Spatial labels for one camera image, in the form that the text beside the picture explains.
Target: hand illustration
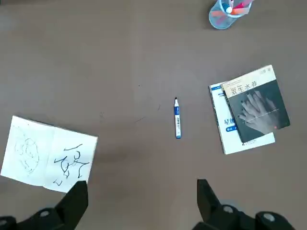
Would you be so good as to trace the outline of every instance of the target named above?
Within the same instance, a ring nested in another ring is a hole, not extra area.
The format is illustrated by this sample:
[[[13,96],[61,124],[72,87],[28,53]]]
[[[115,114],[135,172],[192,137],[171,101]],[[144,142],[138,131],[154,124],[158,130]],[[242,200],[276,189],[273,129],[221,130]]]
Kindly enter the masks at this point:
[[[248,100],[241,101],[243,109],[238,117],[245,121],[245,125],[263,134],[273,132],[278,128],[278,110],[268,98],[263,99],[259,91],[253,95],[247,93]]]

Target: white book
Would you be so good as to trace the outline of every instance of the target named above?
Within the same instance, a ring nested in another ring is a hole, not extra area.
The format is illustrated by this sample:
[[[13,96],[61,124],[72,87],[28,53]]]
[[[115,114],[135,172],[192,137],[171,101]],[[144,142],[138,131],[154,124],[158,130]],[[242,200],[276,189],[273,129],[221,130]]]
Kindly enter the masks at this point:
[[[273,133],[269,133],[245,143],[241,141],[236,127],[236,122],[228,107],[221,84],[223,84],[223,82],[211,85],[209,89],[224,153],[231,154],[274,143],[275,137]]]
[[[13,116],[1,175],[68,192],[87,181],[98,137]]]

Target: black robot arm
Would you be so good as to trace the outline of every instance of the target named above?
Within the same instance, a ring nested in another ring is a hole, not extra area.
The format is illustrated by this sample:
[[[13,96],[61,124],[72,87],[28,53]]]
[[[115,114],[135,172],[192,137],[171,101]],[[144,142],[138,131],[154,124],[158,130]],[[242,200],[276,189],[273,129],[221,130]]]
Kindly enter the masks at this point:
[[[221,205],[207,180],[197,181],[197,204],[203,222],[193,230],[294,230],[277,213],[259,212],[252,218],[231,205]]]

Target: notebook page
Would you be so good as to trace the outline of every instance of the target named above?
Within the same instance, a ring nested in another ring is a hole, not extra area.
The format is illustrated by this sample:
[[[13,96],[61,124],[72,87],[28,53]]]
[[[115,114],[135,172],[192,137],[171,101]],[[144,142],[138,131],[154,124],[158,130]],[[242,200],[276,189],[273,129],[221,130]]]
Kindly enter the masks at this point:
[[[44,187],[66,193],[77,181],[88,181],[97,139],[56,127]]]
[[[13,116],[1,175],[26,184],[44,185],[53,133],[53,126]]]

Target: screw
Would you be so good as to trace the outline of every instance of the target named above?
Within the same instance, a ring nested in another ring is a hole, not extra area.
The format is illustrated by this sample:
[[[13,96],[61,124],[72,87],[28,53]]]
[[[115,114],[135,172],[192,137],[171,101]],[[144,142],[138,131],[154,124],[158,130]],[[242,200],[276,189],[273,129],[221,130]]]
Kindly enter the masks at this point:
[[[229,207],[229,206],[224,206],[223,210],[224,210],[224,212],[228,212],[228,213],[233,213],[233,212],[234,212],[234,211],[232,210],[232,208]]]
[[[43,211],[43,212],[41,212],[40,217],[46,217],[48,215],[49,215],[48,211]]]
[[[270,213],[263,214],[263,217],[266,218],[267,220],[269,220],[270,222],[274,222],[275,221],[275,217],[272,214],[270,214]]]
[[[0,226],[3,226],[3,225],[6,225],[7,224],[7,221],[6,220],[0,220]]]

